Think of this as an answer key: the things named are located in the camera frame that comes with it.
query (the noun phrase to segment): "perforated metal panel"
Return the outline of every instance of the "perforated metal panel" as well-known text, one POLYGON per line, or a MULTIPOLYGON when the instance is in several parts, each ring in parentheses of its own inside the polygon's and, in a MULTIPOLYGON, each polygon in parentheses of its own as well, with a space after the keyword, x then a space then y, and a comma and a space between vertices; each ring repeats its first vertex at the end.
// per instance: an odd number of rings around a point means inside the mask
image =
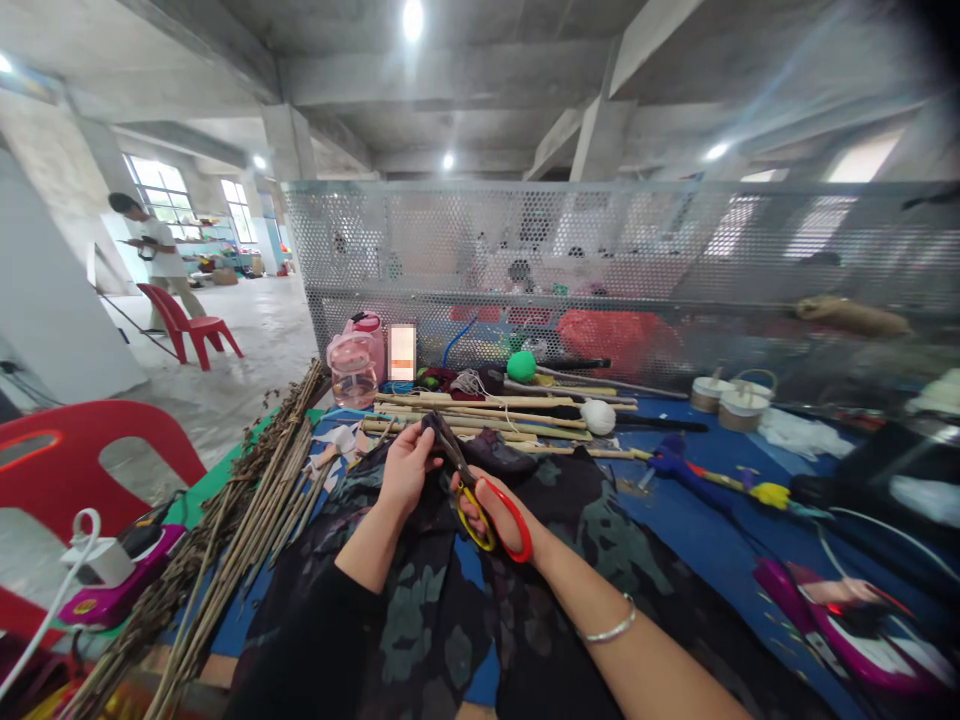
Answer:
MULTIPOLYGON (((415 322, 421 365, 609 356, 626 381, 689 387, 723 364, 775 370, 781 397, 822 400, 851 372, 882 372, 889 343, 792 318, 831 293, 909 314, 960 309, 957 204, 905 201, 920 185, 304 182, 284 187, 324 348, 357 311, 415 322), (849 369, 868 356, 867 369, 849 369)), ((894 343, 916 353, 921 339, 894 343)), ((953 339, 901 382, 956 362, 953 339)))

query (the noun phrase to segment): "table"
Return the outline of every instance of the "table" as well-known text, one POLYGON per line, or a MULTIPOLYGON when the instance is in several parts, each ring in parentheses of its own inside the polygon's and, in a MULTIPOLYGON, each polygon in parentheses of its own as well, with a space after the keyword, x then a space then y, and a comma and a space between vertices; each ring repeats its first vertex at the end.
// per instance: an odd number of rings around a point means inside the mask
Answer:
MULTIPOLYGON (((640 398, 639 412, 646 416, 660 416, 674 420, 692 420, 704 422, 710 432, 688 434, 687 458, 702 467, 716 472, 736 476, 736 466, 744 465, 760 473, 760 482, 774 482, 786 485, 792 475, 799 473, 829 474, 835 461, 821 459, 812 467, 798 456, 773 448, 759 436, 733 433, 719 427, 714 416, 693 410, 689 403, 676 400, 640 398)), ((309 416, 320 421, 322 412, 311 410, 309 416)), ((321 435, 335 427, 334 421, 322 421, 315 434, 321 435)), ((617 433, 622 447, 652 450, 664 437, 664 433, 631 429, 617 433)), ((321 445, 314 444, 311 453, 320 452, 321 445)), ((186 524, 192 527, 200 517, 200 503, 215 495, 230 476, 230 463, 239 453, 239 447, 213 468, 187 493, 188 517, 186 524)), ((607 460, 599 458, 597 462, 605 470, 612 468, 618 480, 636 483, 646 472, 646 465, 639 461, 607 460)), ((805 646, 791 639, 786 617, 779 608, 772 605, 753 580, 756 551, 743 538, 740 532, 725 518, 706 506, 695 495, 679 483, 656 478, 650 486, 650 494, 640 498, 620 493, 620 499, 637 522, 648 525, 660 538, 684 560, 698 575, 710 584, 744 618, 757 637, 770 652, 789 669, 802 673, 811 686, 823 696, 834 711, 842 718, 865 717, 846 687, 827 669, 822 667, 805 646)), ((317 511, 326 500, 323 492, 317 505, 317 511)), ((825 578, 838 577, 830 564, 809 523, 798 521, 779 511, 765 508, 750 498, 736 495, 733 499, 734 514, 741 524, 760 538, 771 550, 784 560, 812 568, 825 578)), ((180 504, 171 510, 170 522, 179 522, 180 504)), ((886 531, 879 528, 863 527, 856 520, 842 522, 850 524, 858 532, 869 535, 871 542, 902 542, 895 536, 886 537, 886 531)), ((458 539, 458 547, 466 541, 458 539)), ((931 625, 945 623, 949 618, 947 608, 906 585, 898 577, 887 571, 869 557, 831 537, 831 547, 841 563, 851 573, 864 577, 878 587, 891 593, 910 607, 921 619, 931 625)), ((479 563, 465 562, 472 553, 459 553, 464 563, 464 574, 481 587, 479 563)), ((236 658, 239 657, 247 630, 255 613, 256 601, 262 598, 270 584, 272 573, 266 569, 261 572, 253 589, 242 604, 235 598, 228 609, 222 628, 214 639, 210 664, 202 677, 204 682, 219 687, 229 686, 236 658)), ((491 656, 478 670, 467 699, 479 705, 494 705, 496 700, 499 665, 496 656, 491 656)))

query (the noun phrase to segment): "red scissors handle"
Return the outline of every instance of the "red scissors handle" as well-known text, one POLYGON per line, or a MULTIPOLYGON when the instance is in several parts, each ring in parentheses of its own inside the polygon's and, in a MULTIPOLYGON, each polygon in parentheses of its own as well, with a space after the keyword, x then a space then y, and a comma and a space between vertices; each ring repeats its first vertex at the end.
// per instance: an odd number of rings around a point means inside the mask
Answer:
MULTIPOLYGON (((503 492, 500 488, 494 485, 492 482, 484 478, 487 483, 487 487, 493 491, 493 494, 500 498, 510 514, 513 516, 514 522, 517 523, 517 527, 520 528, 520 542, 522 548, 520 552, 514 552, 510 549, 510 546, 503 542, 503 536, 500 534, 500 531, 497 531, 497 535, 500 535, 500 540, 503 545, 503 549, 507 551, 507 555, 510 556, 510 559, 514 562, 530 562, 530 558, 533 557, 533 540, 530 537, 530 528, 527 527, 526 521, 523 519, 523 515, 520 514, 520 511, 517 509, 517 506, 514 505, 513 500, 507 497, 506 493, 503 492)), ((496 521, 491 517, 490 522, 496 526, 496 521)))

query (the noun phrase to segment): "red plastic chair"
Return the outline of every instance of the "red plastic chair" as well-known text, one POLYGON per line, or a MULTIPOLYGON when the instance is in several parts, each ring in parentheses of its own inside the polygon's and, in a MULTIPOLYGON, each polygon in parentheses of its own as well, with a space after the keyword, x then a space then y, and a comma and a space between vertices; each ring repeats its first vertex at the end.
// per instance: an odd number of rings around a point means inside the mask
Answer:
MULTIPOLYGON (((0 452, 40 437, 52 437, 53 442, 0 465, 0 507, 23 510, 65 545, 73 536, 73 517, 83 508, 100 513, 105 537, 116 536, 150 509, 100 465, 100 453, 115 440, 143 438, 188 486, 206 473, 176 420, 132 400, 79 403, 4 423, 0 452)), ((0 626, 7 631, 30 638, 45 614, 0 588, 0 626)), ((57 637, 48 633, 44 647, 57 637)))
POLYGON ((197 357, 200 358, 200 367, 203 370, 210 369, 210 358, 207 357, 207 347, 203 344, 204 338, 210 340, 213 349, 217 352, 223 352, 223 342, 220 335, 223 335, 230 347, 237 353, 238 357, 243 357, 237 341, 233 339, 227 323, 223 318, 203 317, 188 318, 187 314, 180 307, 180 304, 166 290, 158 288, 156 285, 147 285, 146 283, 137 283, 137 287, 143 291, 143 294, 150 298, 150 302, 160 313, 163 321, 167 325, 167 333, 173 341, 173 348, 177 351, 177 358, 181 365, 187 364, 187 349, 183 344, 183 334, 189 333, 193 341, 193 347, 197 351, 197 357))

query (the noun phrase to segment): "hand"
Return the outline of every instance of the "hand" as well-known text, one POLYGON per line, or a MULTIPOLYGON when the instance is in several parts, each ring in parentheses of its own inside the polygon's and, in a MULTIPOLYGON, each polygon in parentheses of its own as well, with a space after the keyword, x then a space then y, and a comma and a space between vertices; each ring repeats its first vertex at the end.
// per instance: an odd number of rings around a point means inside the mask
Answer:
POLYGON ((430 456, 433 440, 433 428, 423 430, 417 423, 400 433, 387 451, 377 504, 398 512, 402 520, 417 506, 427 472, 443 465, 441 458, 430 456))
MULTIPOLYGON (((520 539, 520 528, 517 527, 516 520, 513 519, 513 515, 510 514, 510 511, 507 510, 506 505, 503 504, 503 501, 497 497, 496 493, 490 489, 488 483, 496 485, 500 491, 506 495, 510 500, 513 501, 513 504, 517 506, 517 510, 520 511, 520 515, 523 517, 524 522, 527 524, 527 528, 530 530, 530 540, 533 543, 533 558, 532 562, 536 564, 538 557, 542 554, 542 551, 546 544, 549 542, 550 538, 553 537, 549 530, 547 530, 543 523, 537 520, 534 517, 533 513, 524 505, 520 499, 513 494, 513 492, 506 485, 503 484, 501 480, 493 477, 492 475, 485 473, 478 467, 470 466, 470 471, 477 477, 477 487, 474 490, 474 494, 477 496, 477 500, 483 505, 483 509, 487 513, 487 517, 496 526, 497 535, 500 537, 500 540, 507 545, 514 552, 520 552, 523 549, 523 543, 520 539)), ((450 491, 456 492, 457 488, 460 486, 460 473, 455 472, 453 474, 453 481, 450 484, 450 491)), ((483 521, 480 520, 480 513, 477 511, 476 506, 474 506, 468 499, 466 495, 460 496, 460 509, 463 510, 464 515, 467 516, 467 522, 470 523, 470 527, 476 530, 477 534, 480 537, 486 535, 486 527, 483 525, 483 521)))

